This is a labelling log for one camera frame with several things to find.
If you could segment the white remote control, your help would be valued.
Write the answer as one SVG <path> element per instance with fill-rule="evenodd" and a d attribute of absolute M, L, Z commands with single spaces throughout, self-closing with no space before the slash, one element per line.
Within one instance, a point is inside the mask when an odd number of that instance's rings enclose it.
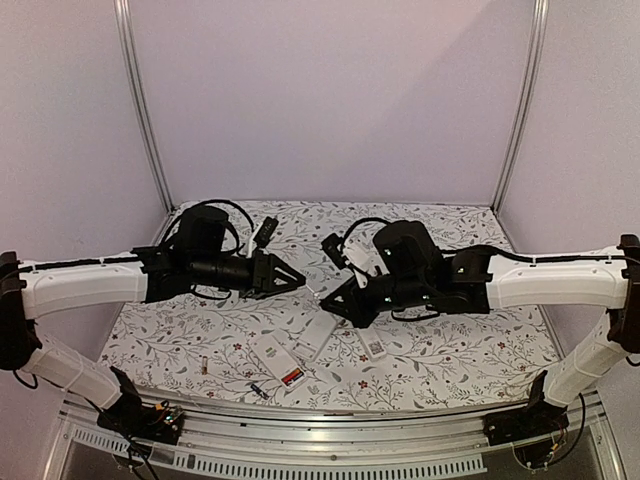
<path fill-rule="evenodd" d="M 325 347 L 338 321 L 329 313 L 321 311 L 304 327 L 294 342 L 291 352 L 306 362 L 314 361 Z"/>

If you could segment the white remote with logo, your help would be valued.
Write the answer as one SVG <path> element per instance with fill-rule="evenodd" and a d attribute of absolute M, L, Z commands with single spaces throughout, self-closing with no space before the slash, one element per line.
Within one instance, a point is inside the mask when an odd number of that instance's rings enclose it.
<path fill-rule="evenodd" d="M 291 391 L 299 387 L 306 379 L 305 370 L 299 365 L 296 359 L 275 339 L 271 334 L 256 336 L 249 343 L 251 350 L 266 367 L 277 382 L 286 390 Z M 305 378 L 295 388 L 286 388 L 281 378 L 286 372 L 294 368 L 300 368 L 305 372 Z"/>

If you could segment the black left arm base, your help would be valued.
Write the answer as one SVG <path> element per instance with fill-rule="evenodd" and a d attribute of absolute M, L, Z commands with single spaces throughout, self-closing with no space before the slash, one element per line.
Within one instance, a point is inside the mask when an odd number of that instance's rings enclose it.
<path fill-rule="evenodd" d="M 97 425 L 126 439 L 177 445 L 184 426 L 184 410 L 168 400 L 145 406 L 129 377 L 115 367 L 110 370 L 119 382 L 120 396 L 109 408 L 100 407 Z"/>

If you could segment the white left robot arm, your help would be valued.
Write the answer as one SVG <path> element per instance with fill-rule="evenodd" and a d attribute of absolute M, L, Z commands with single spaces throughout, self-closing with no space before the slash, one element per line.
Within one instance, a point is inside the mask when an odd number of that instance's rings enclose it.
<path fill-rule="evenodd" d="M 111 303 L 151 304 L 196 294 L 201 286 L 241 298 L 295 291 L 305 276 L 265 248 L 278 225 L 267 217 L 241 240 L 224 200 L 185 209 L 158 244 L 115 256 L 39 263 L 1 255 L 1 368 L 23 371 L 109 412 L 128 434 L 148 426 L 148 412 L 127 375 L 106 369 L 35 331 L 37 319 Z"/>

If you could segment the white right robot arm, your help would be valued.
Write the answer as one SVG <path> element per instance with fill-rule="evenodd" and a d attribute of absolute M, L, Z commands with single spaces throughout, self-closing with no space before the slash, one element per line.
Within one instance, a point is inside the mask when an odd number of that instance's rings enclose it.
<path fill-rule="evenodd" d="M 436 246 L 419 221 L 386 222 L 368 254 L 335 233 L 321 243 L 352 276 L 321 300 L 323 310 L 366 329 L 377 316 L 422 307 L 428 317 L 488 314 L 530 305 L 587 305 L 604 314 L 567 357 L 537 375 L 517 427 L 537 436 L 614 365 L 639 351 L 639 239 L 582 253 L 526 256 L 491 245 Z"/>

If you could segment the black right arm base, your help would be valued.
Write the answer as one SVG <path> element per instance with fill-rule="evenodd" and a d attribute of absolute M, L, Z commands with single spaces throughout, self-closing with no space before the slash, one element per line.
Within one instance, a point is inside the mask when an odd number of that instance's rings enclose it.
<path fill-rule="evenodd" d="M 561 433 L 569 426 L 567 406 L 551 404 L 544 393 L 547 371 L 534 379 L 525 406 L 483 418 L 483 434 L 491 446 L 512 444 L 546 435 L 546 440 L 516 447 L 514 456 L 518 463 L 528 469 L 547 467 L 553 460 L 559 445 L 549 434 Z"/>

